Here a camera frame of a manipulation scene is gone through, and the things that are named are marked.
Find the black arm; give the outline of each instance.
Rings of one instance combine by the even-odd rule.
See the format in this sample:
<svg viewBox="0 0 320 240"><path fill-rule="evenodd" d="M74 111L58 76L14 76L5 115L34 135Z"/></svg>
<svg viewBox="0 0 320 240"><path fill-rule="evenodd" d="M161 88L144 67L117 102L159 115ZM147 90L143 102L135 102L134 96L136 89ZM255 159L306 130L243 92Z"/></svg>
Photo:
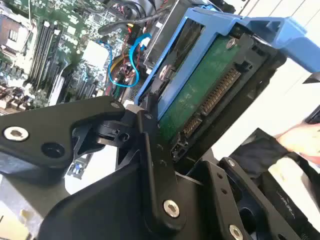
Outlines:
<svg viewBox="0 0 320 240"><path fill-rule="evenodd" d="M3 130L17 126L29 133L23 141L1 136L1 154L11 158L1 159L0 171L7 176L48 182L45 175L51 174L49 182L57 182L73 158L105 144L121 152L116 172L49 211L39 240L250 240L252 234L259 240L299 240L231 158L217 165L205 154L188 176L175 172L157 137L157 119L143 109L128 112L104 96L1 119ZM8 170L14 163L16 170ZM26 174L25 165L37 174Z"/></svg>

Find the white wall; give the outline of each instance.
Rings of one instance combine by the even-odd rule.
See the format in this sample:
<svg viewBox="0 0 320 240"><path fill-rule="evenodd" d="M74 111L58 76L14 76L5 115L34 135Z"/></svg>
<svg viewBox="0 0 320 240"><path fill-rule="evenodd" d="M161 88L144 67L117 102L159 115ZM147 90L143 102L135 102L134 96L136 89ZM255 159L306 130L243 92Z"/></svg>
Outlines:
<svg viewBox="0 0 320 240"><path fill-rule="evenodd" d="M320 0L250 0L241 15L293 17L320 45ZM229 156L256 128L276 135L307 117L320 104L320 83L302 85L309 75L288 59L258 99L212 146L215 157Z"/></svg>

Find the black fabric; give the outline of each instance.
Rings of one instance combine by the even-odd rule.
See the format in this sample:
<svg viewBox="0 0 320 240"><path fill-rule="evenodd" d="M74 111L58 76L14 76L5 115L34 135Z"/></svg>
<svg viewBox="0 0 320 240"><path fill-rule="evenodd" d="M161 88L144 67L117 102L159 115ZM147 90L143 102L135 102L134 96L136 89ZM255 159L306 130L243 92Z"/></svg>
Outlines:
<svg viewBox="0 0 320 240"><path fill-rule="evenodd" d="M261 191L274 205L302 240L320 240L320 233L308 222L307 217L293 203L277 181L268 172L268 168L284 156L292 157L276 139L265 135L238 147L230 156L255 181ZM320 175L309 166L308 161L295 154L293 157L309 177L320 206Z"/></svg>
<svg viewBox="0 0 320 240"><path fill-rule="evenodd" d="M320 233L269 172L262 174L260 189L302 240L320 240Z"/></svg>
<svg viewBox="0 0 320 240"><path fill-rule="evenodd" d="M268 168L289 152L273 137L261 138L239 146L230 156L252 179L257 179Z"/></svg>

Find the blue cable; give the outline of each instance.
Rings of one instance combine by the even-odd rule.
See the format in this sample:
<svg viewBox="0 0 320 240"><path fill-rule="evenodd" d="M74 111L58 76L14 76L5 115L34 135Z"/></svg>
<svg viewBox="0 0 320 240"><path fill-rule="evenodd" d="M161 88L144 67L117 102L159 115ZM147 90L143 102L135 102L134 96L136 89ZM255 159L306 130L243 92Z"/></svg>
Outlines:
<svg viewBox="0 0 320 240"><path fill-rule="evenodd" d="M130 48L130 51L129 51L129 59L130 59L130 63L133 67L133 69L135 70L135 82L133 84L130 84L130 85L124 85L124 84L121 84L121 83L117 83L115 81L112 80L111 78L111 73L110 73L110 68L111 68L111 61L112 61L112 52L110 52L110 56L111 56L111 61L110 61L110 64L109 64L109 67L108 67L108 76L109 76L109 80L119 86L119 87L124 87L124 88L131 88L131 87L134 87L135 85L137 85L137 83L139 82L139 72L138 72L138 69L136 68L135 66L135 62L134 62L134 53L135 53L135 50L137 48L137 46L142 42L143 39L146 39L146 38L151 38L151 34L150 33L145 33L145 34L142 34L140 37L138 37L133 46Z"/></svg>

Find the mounting hole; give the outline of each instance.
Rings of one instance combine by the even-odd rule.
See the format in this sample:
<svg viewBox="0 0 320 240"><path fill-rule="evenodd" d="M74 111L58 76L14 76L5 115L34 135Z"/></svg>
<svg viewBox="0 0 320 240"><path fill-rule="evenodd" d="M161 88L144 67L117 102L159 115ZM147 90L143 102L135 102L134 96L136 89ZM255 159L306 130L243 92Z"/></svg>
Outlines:
<svg viewBox="0 0 320 240"><path fill-rule="evenodd" d="M221 188L221 192L223 192L224 194L227 194L227 190L225 190L224 188Z"/></svg>
<svg viewBox="0 0 320 240"><path fill-rule="evenodd" d="M120 139L120 141L122 141L122 142L128 141L129 138L130 138L130 135L127 134L127 133L123 133L123 134L121 134L121 135L119 136L119 139Z"/></svg>
<svg viewBox="0 0 320 240"><path fill-rule="evenodd" d="M49 158L58 159L65 155L65 148L55 142L47 142L41 146L44 155Z"/></svg>
<svg viewBox="0 0 320 240"><path fill-rule="evenodd" d="M279 240L287 240L284 236L282 236L281 234L278 234L278 238Z"/></svg>
<svg viewBox="0 0 320 240"><path fill-rule="evenodd" d="M116 109L119 109L119 108L120 108L119 104L116 103L116 102L114 102L114 101L111 102L111 106L114 107L114 108L116 108Z"/></svg>

